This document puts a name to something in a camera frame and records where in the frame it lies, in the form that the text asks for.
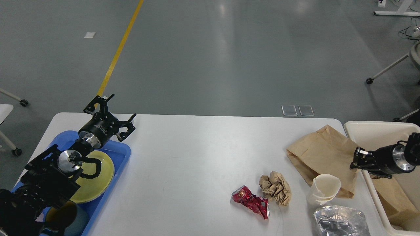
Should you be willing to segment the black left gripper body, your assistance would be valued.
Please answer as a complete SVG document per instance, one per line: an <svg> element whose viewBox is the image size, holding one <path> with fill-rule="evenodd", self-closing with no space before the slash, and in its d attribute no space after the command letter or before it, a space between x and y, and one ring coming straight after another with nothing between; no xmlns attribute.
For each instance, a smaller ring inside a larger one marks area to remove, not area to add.
<svg viewBox="0 0 420 236"><path fill-rule="evenodd" d="M119 120L113 114L95 113L79 130L78 142L93 149L100 149L119 132L120 127Z"/></svg>

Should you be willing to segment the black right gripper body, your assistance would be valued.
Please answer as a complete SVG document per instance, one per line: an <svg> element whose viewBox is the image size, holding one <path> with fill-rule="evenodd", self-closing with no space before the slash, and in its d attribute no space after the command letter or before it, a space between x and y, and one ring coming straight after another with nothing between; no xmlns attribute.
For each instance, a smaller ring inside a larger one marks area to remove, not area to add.
<svg viewBox="0 0 420 236"><path fill-rule="evenodd" d="M369 173L375 176L392 176L415 170L414 157L402 144L381 147L371 152L375 162Z"/></svg>

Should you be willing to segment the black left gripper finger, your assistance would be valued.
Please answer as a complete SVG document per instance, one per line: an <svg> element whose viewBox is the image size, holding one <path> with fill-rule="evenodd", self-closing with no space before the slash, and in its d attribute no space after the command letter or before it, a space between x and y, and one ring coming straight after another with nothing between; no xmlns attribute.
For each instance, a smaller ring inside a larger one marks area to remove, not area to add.
<svg viewBox="0 0 420 236"><path fill-rule="evenodd" d="M86 114L92 115L91 120L115 120L115 116L108 110L108 102L114 97L111 94L109 97L101 97L97 95L93 100L83 109Z"/></svg>
<svg viewBox="0 0 420 236"><path fill-rule="evenodd" d="M133 125L133 120L137 114L133 114L127 121L115 121L116 132L115 136L119 142L123 142L127 137L129 137L134 131L135 126Z"/></svg>

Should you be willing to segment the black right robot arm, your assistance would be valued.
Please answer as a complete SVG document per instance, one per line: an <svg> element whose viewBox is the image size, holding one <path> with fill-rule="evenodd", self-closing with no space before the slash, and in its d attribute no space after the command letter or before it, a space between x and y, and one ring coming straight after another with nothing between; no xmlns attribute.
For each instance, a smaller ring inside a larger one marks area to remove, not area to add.
<svg viewBox="0 0 420 236"><path fill-rule="evenodd" d="M366 151L357 147L353 154L350 169L366 170L378 178L391 179L393 175L411 173L420 164L419 133L412 133L407 141Z"/></svg>

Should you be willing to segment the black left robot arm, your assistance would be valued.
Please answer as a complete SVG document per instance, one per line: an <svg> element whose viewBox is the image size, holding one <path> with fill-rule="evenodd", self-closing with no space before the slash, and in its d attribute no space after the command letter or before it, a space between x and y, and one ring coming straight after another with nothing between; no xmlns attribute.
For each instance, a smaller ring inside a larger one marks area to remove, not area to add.
<svg viewBox="0 0 420 236"><path fill-rule="evenodd" d="M15 191L1 190L1 232L6 236L38 236L49 228L58 236L76 219L77 211L66 204L80 189L79 178L98 178L102 162L88 157L113 137L122 142L134 130L133 114L118 120L109 110L113 98L97 95L83 110L92 115L79 131L78 139L66 150L53 144L26 164L22 185Z"/></svg>

